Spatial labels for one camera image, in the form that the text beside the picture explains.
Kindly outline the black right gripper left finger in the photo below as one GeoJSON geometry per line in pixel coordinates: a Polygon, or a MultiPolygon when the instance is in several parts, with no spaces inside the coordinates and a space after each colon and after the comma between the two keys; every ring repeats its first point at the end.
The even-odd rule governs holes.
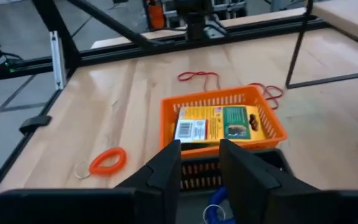
{"type": "Polygon", "coordinates": [[[129,193],[116,210],[116,223],[175,223],[180,180],[181,146],[174,140],[116,186],[129,193]]]}

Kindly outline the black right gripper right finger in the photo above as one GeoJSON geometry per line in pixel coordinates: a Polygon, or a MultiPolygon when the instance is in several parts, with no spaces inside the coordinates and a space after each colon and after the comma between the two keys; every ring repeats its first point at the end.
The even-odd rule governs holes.
{"type": "Polygon", "coordinates": [[[311,194],[318,190],[228,139],[219,163],[236,223],[314,223],[311,194]]]}

